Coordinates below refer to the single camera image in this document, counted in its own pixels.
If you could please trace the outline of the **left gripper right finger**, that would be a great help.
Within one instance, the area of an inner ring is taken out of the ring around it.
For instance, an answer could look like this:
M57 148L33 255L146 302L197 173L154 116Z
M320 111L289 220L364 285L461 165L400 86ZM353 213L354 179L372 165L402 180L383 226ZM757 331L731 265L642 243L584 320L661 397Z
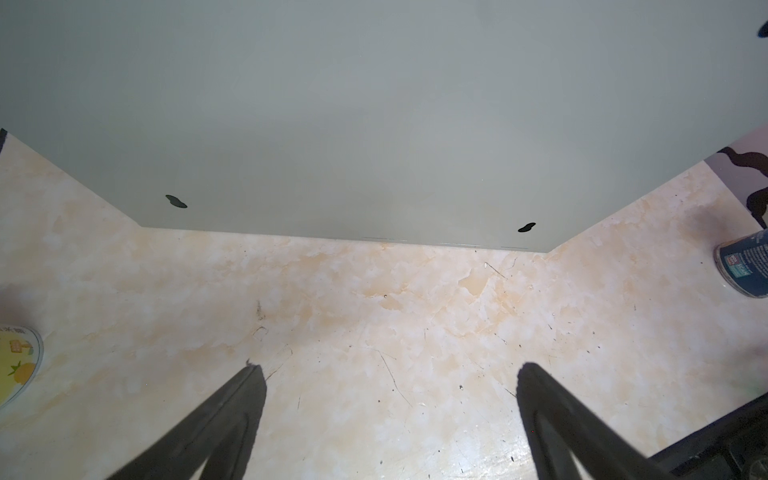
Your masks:
M517 403L540 479L670 479L536 363L518 372Z

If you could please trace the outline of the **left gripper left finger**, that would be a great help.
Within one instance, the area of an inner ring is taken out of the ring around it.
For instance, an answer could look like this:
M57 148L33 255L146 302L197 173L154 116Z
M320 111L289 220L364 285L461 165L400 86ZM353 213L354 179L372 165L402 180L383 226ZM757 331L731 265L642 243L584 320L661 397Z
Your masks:
M248 362L113 479L242 479L266 402L259 365Z

